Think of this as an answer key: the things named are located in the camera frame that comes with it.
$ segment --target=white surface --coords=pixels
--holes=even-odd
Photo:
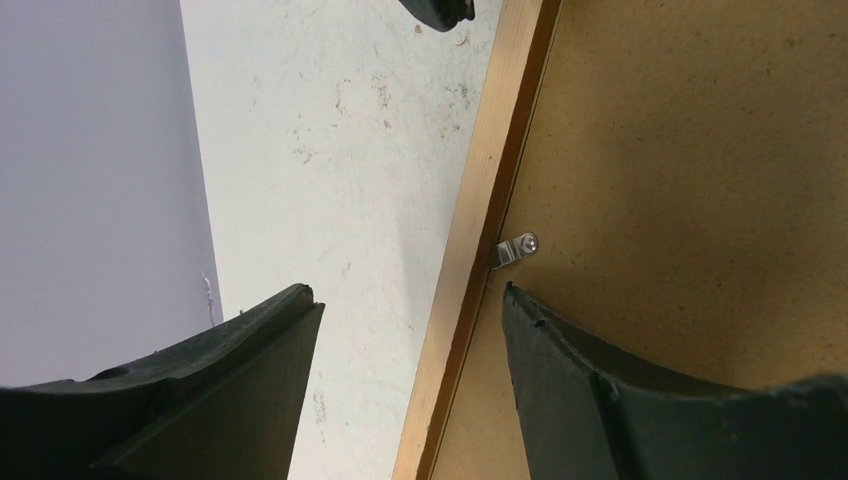
[[[500,2],[182,6],[225,317],[327,304],[290,478],[389,478]]]
[[[0,385],[209,328],[204,275],[217,297],[179,5],[4,0]]]

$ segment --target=hardboard panel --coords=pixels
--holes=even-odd
[[[526,477],[508,280],[700,378],[848,370],[848,4],[576,0],[551,48],[502,232],[540,251],[490,275],[434,478]]]

